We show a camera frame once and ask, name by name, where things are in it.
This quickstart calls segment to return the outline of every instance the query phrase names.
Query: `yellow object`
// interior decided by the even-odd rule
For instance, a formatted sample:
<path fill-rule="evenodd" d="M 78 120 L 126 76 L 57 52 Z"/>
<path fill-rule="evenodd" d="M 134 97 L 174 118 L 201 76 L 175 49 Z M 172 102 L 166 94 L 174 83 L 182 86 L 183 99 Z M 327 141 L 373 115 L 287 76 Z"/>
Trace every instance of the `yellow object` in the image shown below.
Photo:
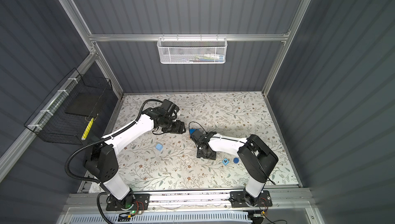
<path fill-rule="evenodd" d="M 92 127 L 92 125 L 93 125 L 93 118 L 91 118 L 91 121 L 88 123 L 88 125 L 86 126 L 86 129 L 85 129 L 85 132 L 84 132 L 84 134 L 82 135 L 82 138 L 81 138 L 81 140 L 85 140 L 86 139 L 86 137 L 88 136 L 88 134 L 89 134 L 89 131 L 91 130 L 91 127 Z"/>

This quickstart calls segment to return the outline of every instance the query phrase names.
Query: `floral tabletop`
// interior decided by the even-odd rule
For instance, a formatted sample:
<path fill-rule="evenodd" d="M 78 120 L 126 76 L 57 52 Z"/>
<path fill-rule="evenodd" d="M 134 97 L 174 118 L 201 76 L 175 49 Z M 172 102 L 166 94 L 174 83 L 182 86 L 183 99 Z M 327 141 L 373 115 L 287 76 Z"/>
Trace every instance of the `floral tabletop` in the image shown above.
<path fill-rule="evenodd" d="M 187 132 L 154 135 L 150 131 L 120 152 L 118 172 L 134 191 L 245 186 L 249 174 L 241 161 L 233 162 L 234 156 L 217 152 L 215 161 L 196 158 L 196 146 L 188 133 L 191 121 L 224 136 L 258 135 L 279 157 L 270 178 L 277 185 L 298 184 L 260 92 L 129 95 L 114 130 L 134 120 L 143 101 L 151 98 L 169 99 L 180 107 L 178 119 L 185 122 Z M 150 102 L 145 108 L 159 105 Z M 190 128 L 200 127 L 191 123 Z M 163 145 L 161 151 L 155 148 L 158 143 Z M 226 166 L 222 163 L 225 158 L 230 160 Z M 92 183 L 89 192 L 101 191 Z"/>

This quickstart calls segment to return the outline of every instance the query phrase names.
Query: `yellow marker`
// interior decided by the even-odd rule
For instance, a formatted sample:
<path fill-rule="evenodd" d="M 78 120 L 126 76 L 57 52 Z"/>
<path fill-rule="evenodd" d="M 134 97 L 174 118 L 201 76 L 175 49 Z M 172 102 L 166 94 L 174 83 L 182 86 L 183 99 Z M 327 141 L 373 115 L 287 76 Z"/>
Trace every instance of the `yellow marker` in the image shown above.
<path fill-rule="evenodd" d="M 89 131 L 91 130 L 92 124 L 93 124 L 93 118 L 91 118 L 91 121 L 90 121 L 90 122 L 88 123 L 88 125 L 86 126 L 85 132 L 84 132 L 84 134 L 82 135 L 81 140 L 85 140 L 85 139 L 86 139 L 86 137 L 87 137 L 88 134 L 89 134 Z"/>

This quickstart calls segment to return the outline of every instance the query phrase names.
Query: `blue cube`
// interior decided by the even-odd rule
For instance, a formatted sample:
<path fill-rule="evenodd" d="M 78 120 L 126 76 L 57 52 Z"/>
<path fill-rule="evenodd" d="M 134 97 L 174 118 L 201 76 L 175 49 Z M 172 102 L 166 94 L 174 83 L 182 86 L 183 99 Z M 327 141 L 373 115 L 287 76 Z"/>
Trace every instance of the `blue cube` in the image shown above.
<path fill-rule="evenodd" d="M 163 145 L 161 145 L 160 143 L 158 143 L 155 148 L 159 151 L 161 151 L 163 149 Z"/>
<path fill-rule="evenodd" d="M 224 160 L 222 160 L 222 163 L 226 166 L 229 163 L 229 160 L 225 158 Z"/>

